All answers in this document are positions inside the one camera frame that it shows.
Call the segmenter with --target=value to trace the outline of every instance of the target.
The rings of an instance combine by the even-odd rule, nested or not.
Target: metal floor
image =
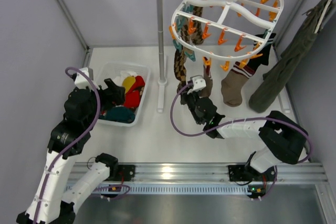
[[[245,196],[130,195],[89,198],[76,224],[323,224],[314,186],[276,186],[263,201]]]

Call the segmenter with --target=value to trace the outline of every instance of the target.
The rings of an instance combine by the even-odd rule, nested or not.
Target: metal pole
[[[290,24],[292,24],[294,17],[296,16],[296,14],[298,13],[299,9],[301,8],[301,6],[303,5],[305,0],[298,0],[296,2],[296,5],[294,6],[292,12],[289,14],[288,18],[286,19],[286,23],[284,24],[284,26],[281,28],[280,32],[277,34],[275,40],[274,40],[274,47],[277,48],[279,46],[279,44],[281,43],[285,32],[287,31],[288,27],[290,26]]]
[[[82,33],[80,32],[80,30],[79,30],[74,18],[72,17],[68,7],[66,6],[64,0],[56,0],[56,2],[59,5],[59,7],[61,8],[61,10],[63,11],[63,14],[65,15],[65,18],[67,19],[71,28],[73,29],[73,32],[76,34],[78,40],[80,41],[80,43],[84,47],[84,50],[87,51],[88,50],[88,44],[86,43]]]
[[[160,68],[160,81],[166,82],[165,69],[164,69],[164,52],[163,52],[163,0],[156,0],[156,11],[158,13],[157,21],[157,36],[159,39],[159,68]]]

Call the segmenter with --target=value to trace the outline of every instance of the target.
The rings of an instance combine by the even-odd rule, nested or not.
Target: perforated metal strip
[[[71,189],[73,184],[68,184],[66,190]],[[129,194],[134,195],[249,195],[248,186],[236,185],[137,185],[126,184],[131,187]],[[101,184],[99,187],[106,187],[108,184]],[[94,194],[120,194],[126,192],[121,188],[120,192],[105,190],[95,191]]]

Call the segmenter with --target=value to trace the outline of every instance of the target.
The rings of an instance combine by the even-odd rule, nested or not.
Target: black cable
[[[249,185],[251,182],[252,182],[252,180],[249,181],[249,182],[247,182],[247,183],[245,183],[245,184],[239,184],[239,183],[237,183],[237,182],[235,182],[235,183],[236,183],[238,186],[247,186],[247,185]]]
[[[86,163],[86,167],[87,167],[89,170],[91,170],[91,168],[89,167],[89,162],[90,162],[90,160],[91,160],[92,158],[96,158],[96,157],[90,157],[89,160],[88,160],[87,163]]]

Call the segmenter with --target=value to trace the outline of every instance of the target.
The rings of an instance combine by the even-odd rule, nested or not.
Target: robotic arm
[[[90,171],[82,177],[71,190],[64,193],[70,172],[78,155],[90,139],[90,133],[84,135],[74,146],[64,149],[76,141],[91,125],[97,113],[97,98],[88,82],[93,80],[89,68],[80,70],[86,75],[72,75],[76,88],[70,93],[64,104],[63,120],[52,130],[48,143],[47,161],[33,202],[27,211],[18,215],[16,222],[28,223],[73,223],[78,209],[96,187],[106,179],[113,179],[118,168],[118,159],[108,154],[96,157]],[[100,111],[109,110],[124,103],[124,88],[106,79],[106,89],[97,86]]]
[[[205,85],[202,76],[191,77],[189,87],[181,93],[181,104],[187,104],[197,124],[205,124],[203,131],[206,135],[211,138],[254,138],[266,144],[265,148],[251,154],[245,166],[238,169],[240,171],[230,173],[232,181],[262,181],[262,175],[275,165],[299,162],[306,138],[295,128],[308,135],[303,128],[279,111],[272,111],[259,129],[255,128],[255,120],[242,119],[233,123],[234,119],[217,113],[217,107],[208,97],[200,98],[199,92]]]

